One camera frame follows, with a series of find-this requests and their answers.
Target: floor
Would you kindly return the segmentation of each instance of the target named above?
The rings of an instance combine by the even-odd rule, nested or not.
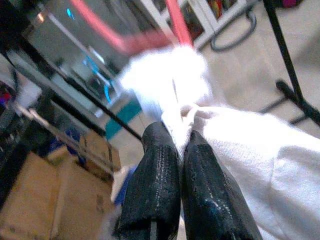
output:
[[[258,111],[281,97],[275,80],[289,81],[267,13],[262,2],[253,12],[257,17],[255,32],[240,46],[226,52],[212,52],[206,45],[201,52],[207,59],[212,79],[220,84],[230,105],[245,111]],[[277,16],[284,32],[289,52],[305,98],[320,109],[320,1],[305,0],[299,7],[278,9]],[[218,39],[227,42],[236,38],[249,26],[239,19]],[[271,113],[289,121],[301,111],[292,103],[274,109]],[[136,116],[130,127],[142,135],[152,119],[143,113]],[[314,137],[320,138],[320,128],[311,120],[297,125]],[[124,129],[110,143],[119,149],[122,165],[137,164],[142,156],[142,145]]]

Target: metal frame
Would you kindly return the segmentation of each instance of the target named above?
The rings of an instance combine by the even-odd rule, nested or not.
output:
[[[313,107],[310,103],[306,101],[304,98],[300,84],[297,78],[297,74],[294,68],[294,65],[292,63],[287,44],[284,38],[284,35],[282,33],[277,15],[275,6],[273,5],[271,0],[263,0],[265,10],[268,14],[276,41],[278,43],[278,46],[280,48],[280,52],[286,67],[286,70],[289,74],[291,84],[293,86],[293,90],[288,86],[286,82],[283,80],[278,80],[276,82],[276,88],[280,90],[284,97],[271,103],[269,106],[262,109],[261,113],[266,113],[273,108],[279,106],[280,104],[284,103],[286,100],[290,100],[292,103],[294,103],[298,108],[300,108],[303,111],[303,115],[297,117],[296,119],[293,119],[290,121],[291,124],[298,124],[308,118],[310,118],[312,121],[315,122],[320,127],[320,112],[318,109]]]

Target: white cloth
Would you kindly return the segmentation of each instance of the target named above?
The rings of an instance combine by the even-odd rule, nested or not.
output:
[[[319,239],[320,140],[270,114],[227,107],[208,76],[199,54],[178,47],[132,59],[119,80],[162,119],[181,157],[191,129],[200,132],[239,184],[263,239]]]

